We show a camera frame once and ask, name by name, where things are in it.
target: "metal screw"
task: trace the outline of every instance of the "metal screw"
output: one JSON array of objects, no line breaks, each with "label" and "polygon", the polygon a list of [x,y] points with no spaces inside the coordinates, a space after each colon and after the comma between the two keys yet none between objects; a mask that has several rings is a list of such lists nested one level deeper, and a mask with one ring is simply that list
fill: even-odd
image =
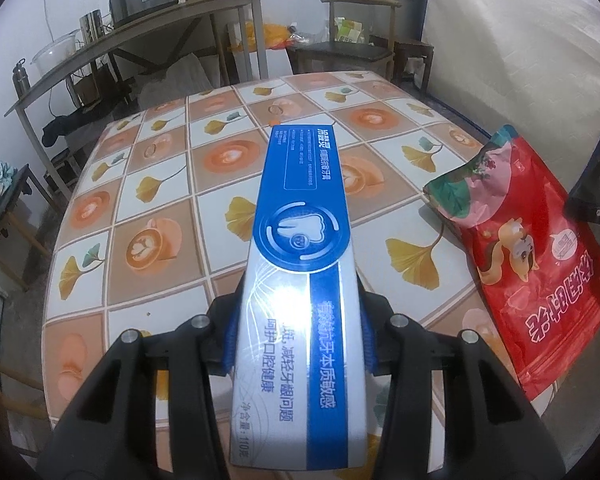
[{"label": "metal screw", "polygon": [[478,337],[478,333],[474,332],[473,330],[464,330],[464,332],[462,332],[462,340],[465,343],[469,343],[469,344],[474,344],[477,343],[480,338]]},{"label": "metal screw", "polygon": [[206,314],[198,314],[191,319],[191,325],[193,328],[206,328],[210,324],[211,320]]},{"label": "metal screw", "polygon": [[122,336],[120,336],[120,339],[122,339],[123,343],[132,343],[133,341],[138,339],[139,335],[140,335],[140,333],[138,332],[138,330],[130,328],[129,330],[125,330],[122,333]]},{"label": "metal screw", "polygon": [[393,314],[389,320],[389,323],[396,328],[404,328],[409,324],[409,318],[404,314]]}]

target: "metal thermos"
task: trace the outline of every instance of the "metal thermos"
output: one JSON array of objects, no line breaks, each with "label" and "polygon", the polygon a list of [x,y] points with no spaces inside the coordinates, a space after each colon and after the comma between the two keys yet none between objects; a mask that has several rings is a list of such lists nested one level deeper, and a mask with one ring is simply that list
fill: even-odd
[{"label": "metal thermos", "polygon": [[16,66],[13,67],[13,85],[16,87],[18,99],[26,94],[29,91],[29,88],[31,88],[29,85],[29,76],[27,75],[27,71],[22,66],[24,62],[25,59],[22,58],[16,63]]},{"label": "metal thermos", "polygon": [[96,9],[80,18],[80,30],[85,44],[90,44],[104,36],[100,10]]}]

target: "water bottle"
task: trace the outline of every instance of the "water bottle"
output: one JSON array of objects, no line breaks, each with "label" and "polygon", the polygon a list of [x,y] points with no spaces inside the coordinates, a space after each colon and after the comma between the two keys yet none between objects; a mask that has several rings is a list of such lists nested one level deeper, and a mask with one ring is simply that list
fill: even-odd
[{"label": "water bottle", "polygon": [[22,58],[19,62],[16,63],[16,66],[13,67],[13,85],[16,87],[16,94],[18,94],[18,99],[20,99],[24,94],[29,91],[31,86],[29,85],[29,76],[27,75],[27,71],[23,67],[23,63],[25,59]]}]

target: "checkered tablecloth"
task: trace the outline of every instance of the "checkered tablecloth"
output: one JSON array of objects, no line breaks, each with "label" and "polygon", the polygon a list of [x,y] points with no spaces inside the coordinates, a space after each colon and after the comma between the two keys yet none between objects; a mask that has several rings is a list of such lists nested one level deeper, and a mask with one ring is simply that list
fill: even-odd
[{"label": "checkered tablecloth", "polygon": [[[472,158],[480,144],[374,73],[304,74],[202,92],[106,127],[64,216],[46,293],[43,371],[52,423],[123,330],[173,330],[235,290],[267,141],[279,123],[333,125],[366,288],[431,330],[477,330],[512,370],[461,243],[422,198],[429,180]],[[414,254],[422,256],[418,269],[405,263]],[[168,469],[166,384],[159,374],[158,462]],[[538,411],[556,388],[534,401]],[[228,447],[230,379],[212,378],[212,390]],[[372,458],[388,378],[369,377],[366,395]],[[432,405],[430,467],[437,468],[444,442],[438,376]],[[236,478],[253,474],[230,470]],[[363,480],[370,471],[310,475]]]}]

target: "white wall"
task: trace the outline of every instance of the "white wall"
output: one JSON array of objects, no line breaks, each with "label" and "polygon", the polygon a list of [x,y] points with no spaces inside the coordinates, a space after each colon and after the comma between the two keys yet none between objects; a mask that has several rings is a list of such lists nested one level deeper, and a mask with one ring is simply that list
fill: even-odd
[{"label": "white wall", "polygon": [[[48,20],[55,38],[78,28],[78,20],[93,9],[101,9],[103,14],[109,11],[109,0],[46,0]],[[279,23],[298,22],[299,28],[307,32],[318,32],[324,27],[328,17],[327,6],[320,0],[262,0],[263,14],[266,20]],[[157,48],[164,55],[169,51],[165,45],[173,45],[178,37],[176,31],[163,31],[147,36],[136,42],[135,52],[147,53]],[[11,73],[16,62],[25,57],[26,69],[31,84],[40,75],[34,66],[29,66],[31,58],[45,45],[51,42],[45,23],[43,0],[6,0],[0,8],[0,157],[15,166],[29,164],[34,174],[42,180],[44,167],[20,125],[15,113],[4,118],[3,114],[16,100],[11,81]],[[42,127],[52,116],[48,110],[48,95],[40,98],[27,109],[33,127],[42,136]],[[68,114],[74,110],[64,85],[58,85],[52,92],[51,107],[56,115]],[[61,138],[48,150],[54,156],[66,147]],[[34,192],[33,197],[24,198],[24,204],[18,208],[23,220],[37,227],[40,225],[46,203]],[[24,265],[27,245],[16,240],[14,232],[8,240],[0,240],[0,252],[17,269]]]}]

